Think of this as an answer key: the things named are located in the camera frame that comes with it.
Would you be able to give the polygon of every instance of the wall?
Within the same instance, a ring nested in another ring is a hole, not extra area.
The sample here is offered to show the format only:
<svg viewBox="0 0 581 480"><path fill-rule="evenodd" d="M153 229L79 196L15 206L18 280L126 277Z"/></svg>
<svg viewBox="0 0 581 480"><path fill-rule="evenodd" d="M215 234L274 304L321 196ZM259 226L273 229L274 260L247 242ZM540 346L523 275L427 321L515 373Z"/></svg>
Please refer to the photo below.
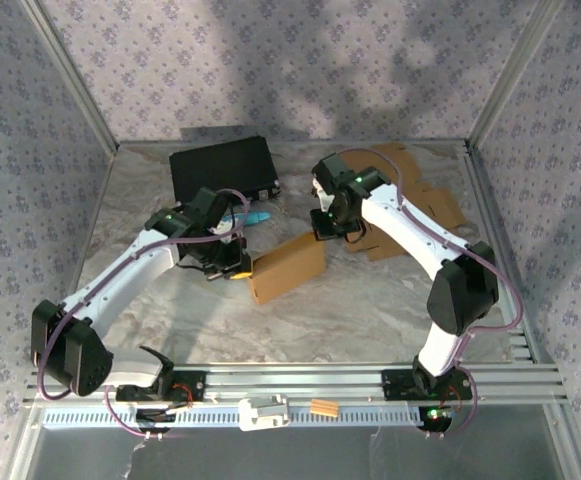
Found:
<svg viewBox="0 0 581 480"><path fill-rule="evenodd" d="M44 0L118 141L465 138L537 2L474 3Z"/></svg>
<svg viewBox="0 0 581 480"><path fill-rule="evenodd" d="M581 430L581 0L566 2L481 154Z"/></svg>
<svg viewBox="0 0 581 480"><path fill-rule="evenodd" d="M0 472L30 372L30 314L75 271L106 157L14 0L0 0Z"/></svg>

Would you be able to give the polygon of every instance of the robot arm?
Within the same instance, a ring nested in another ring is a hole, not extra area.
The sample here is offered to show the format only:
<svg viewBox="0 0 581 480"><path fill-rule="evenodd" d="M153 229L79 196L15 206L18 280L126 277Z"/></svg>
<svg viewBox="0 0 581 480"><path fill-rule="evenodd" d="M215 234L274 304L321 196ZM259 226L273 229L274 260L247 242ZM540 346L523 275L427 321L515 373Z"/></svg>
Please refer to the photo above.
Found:
<svg viewBox="0 0 581 480"><path fill-rule="evenodd" d="M399 203L395 185L375 168L356 173L340 156L332 155L313 169L313 186L321 203L311 213L319 240L344 236L361 229L361 220L375 225L397 241L433 280L427 302L432 318L425 345L415 357L415 383L430 391L453 368L467 328L482 318L499 298L496 277L473 259L448 247L465 246L494 262L492 249L483 242L473 246L432 221L406 198ZM408 215L445 241L424 232Z"/></svg>
<svg viewBox="0 0 581 480"><path fill-rule="evenodd" d="M131 246L92 282L59 305L42 301L32 314L31 355L35 365L39 366L54 328L66 312L76 309L50 352L45 373L79 396L89 395L102 385L133 385L163 396L173 383L173 365L166 357L146 347L107 348L102 339L127 305L186 255L203 265L208 279L244 276L251 271L240 237L212 243L176 241L211 236L227 202L225 196L202 189L182 211L160 210Z"/></svg>

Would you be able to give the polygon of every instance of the glass panel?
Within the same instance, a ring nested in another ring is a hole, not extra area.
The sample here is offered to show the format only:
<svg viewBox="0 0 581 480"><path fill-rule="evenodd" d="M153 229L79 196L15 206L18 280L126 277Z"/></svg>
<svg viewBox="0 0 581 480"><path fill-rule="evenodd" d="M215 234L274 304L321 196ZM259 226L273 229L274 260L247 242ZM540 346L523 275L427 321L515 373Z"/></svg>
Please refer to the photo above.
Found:
<svg viewBox="0 0 581 480"><path fill-rule="evenodd" d="M29 479L563 478L539 406L482 407L455 437L416 429L178 430L144 442L116 428L45 430Z"/></svg>

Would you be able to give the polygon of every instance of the red wire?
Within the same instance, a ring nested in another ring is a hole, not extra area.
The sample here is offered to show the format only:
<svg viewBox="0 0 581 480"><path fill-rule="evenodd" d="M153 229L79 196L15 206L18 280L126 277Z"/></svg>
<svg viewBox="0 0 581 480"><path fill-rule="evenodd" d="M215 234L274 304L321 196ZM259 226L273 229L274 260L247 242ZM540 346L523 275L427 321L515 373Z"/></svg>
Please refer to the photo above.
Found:
<svg viewBox="0 0 581 480"><path fill-rule="evenodd" d="M172 388L182 388L183 390L186 391L186 393L188 394L188 401L186 402L186 405L194 403L194 397L192 395L192 391L190 390L190 388L187 385L184 385L183 383L175 383L174 385L172 385Z"/></svg>
<svg viewBox="0 0 581 480"><path fill-rule="evenodd" d="M459 407L457 407L457 412L458 412L459 410L461 410L461 406L463 405L463 401L461 400L461 395L459 395L459 392L457 391L457 389L454 388L452 385L448 386L448 391L454 393L455 396L457 397L457 399L459 400ZM448 399L448 394L446 394L444 399L439 404L439 408L443 407L446 404L447 399Z"/></svg>

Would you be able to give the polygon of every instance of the cardboard piece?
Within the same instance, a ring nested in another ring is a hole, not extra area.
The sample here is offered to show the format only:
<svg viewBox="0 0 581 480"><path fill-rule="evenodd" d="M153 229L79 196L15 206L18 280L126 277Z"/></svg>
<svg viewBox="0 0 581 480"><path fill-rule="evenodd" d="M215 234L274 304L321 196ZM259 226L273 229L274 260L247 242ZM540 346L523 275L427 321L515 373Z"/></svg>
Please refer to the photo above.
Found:
<svg viewBox="0 0 581 480"><path fill-rule="evenodd" d="M325 272L325 242L305 233L255 259L252 269L250 291L263 305Z"/></svg>
<svg viewBox="0 0 581 480"><path fill-rule="evenodd" d="M457 227L468 223L450 190L447 188L433 188L428 183L419 182L421 170L414 156L405 150L405 146L402 143L394 142L375 145L372 148L385 153L399 165L399 169L403 174L404 195L419 210L449 231L456 231ZM390 177L393 183L396 183L399 179L399 174L388 162L371 152L346 152L342 154L342 158L353 170L361 171L367 167L375 167ZM360 233L348 235L346 241L348 251L358 252L365 250L368 258L372 261L408 253L379 228L368 223L365 225L367 232L361 241L350 243L357 240L361 235Z"/></svg>

